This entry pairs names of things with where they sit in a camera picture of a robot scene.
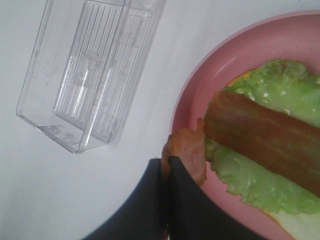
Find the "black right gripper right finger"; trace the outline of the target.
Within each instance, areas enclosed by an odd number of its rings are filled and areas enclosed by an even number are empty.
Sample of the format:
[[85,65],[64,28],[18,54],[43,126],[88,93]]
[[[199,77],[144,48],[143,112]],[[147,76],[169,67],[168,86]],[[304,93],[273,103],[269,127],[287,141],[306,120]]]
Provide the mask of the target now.
[[264,240],[212,202],[182,161],[168,158],[167,224],[171,240]]

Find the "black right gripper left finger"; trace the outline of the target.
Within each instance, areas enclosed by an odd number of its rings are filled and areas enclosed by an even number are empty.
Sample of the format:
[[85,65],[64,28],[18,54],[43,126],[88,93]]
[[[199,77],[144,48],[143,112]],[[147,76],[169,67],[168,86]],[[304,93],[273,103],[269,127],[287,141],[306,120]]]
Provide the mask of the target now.
[[121,207],[85,240],[162,240],[161,160],[151,159],[134,191]]

